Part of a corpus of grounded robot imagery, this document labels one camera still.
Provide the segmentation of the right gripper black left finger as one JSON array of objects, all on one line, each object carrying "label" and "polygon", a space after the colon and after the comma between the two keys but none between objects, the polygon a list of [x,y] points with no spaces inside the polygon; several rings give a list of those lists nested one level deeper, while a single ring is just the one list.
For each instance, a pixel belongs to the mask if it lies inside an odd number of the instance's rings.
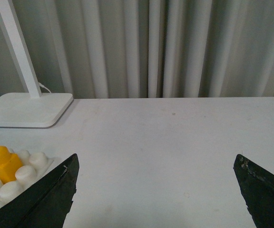
[{"label": "right gripper black left finger", "polygon": [[61,228],[77,191],[73,154],[14,200],[0,208],[0,228]]}]

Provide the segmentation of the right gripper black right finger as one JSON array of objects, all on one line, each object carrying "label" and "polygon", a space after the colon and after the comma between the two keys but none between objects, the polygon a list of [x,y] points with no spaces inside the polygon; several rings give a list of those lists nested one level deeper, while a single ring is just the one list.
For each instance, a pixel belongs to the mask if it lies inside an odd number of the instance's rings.
[{"label": "right gripper black right finger", "polygon": [[233,169],[255,226],[274,228],[274,175],[241,154]]}]

